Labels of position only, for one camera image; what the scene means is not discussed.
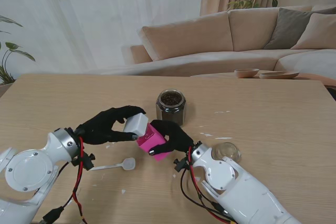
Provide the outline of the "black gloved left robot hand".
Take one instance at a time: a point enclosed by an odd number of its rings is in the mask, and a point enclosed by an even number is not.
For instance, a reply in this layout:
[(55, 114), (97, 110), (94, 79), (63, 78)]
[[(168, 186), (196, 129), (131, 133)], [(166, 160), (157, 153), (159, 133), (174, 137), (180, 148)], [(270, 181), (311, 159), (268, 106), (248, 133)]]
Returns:
[(120, 132), (112, 129), (115, 122), (123, 124), (126, 119), (146, 112), (138, 107), (126, 105), (120, 108), (110, 108), (101, 111), (76, 128), (76, 132), (83, 138), (83, 142), (90, 145), (100, 145), (107, 142), (135, 141), (138, 136), (131, 132)]

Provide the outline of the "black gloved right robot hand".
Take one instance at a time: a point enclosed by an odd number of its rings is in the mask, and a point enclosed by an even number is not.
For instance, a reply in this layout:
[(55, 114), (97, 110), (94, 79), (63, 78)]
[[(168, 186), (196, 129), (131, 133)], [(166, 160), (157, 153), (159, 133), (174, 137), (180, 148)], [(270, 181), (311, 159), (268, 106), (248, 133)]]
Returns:
[(149, 155), (154, 156), (161, 153), (179, 151), (187, 153), (194, 141), (175, 122), (153, 120), (150, 123), (163, 137), (168, 136), (169, 140), (164, 144), (157, 145), (149, 150)]

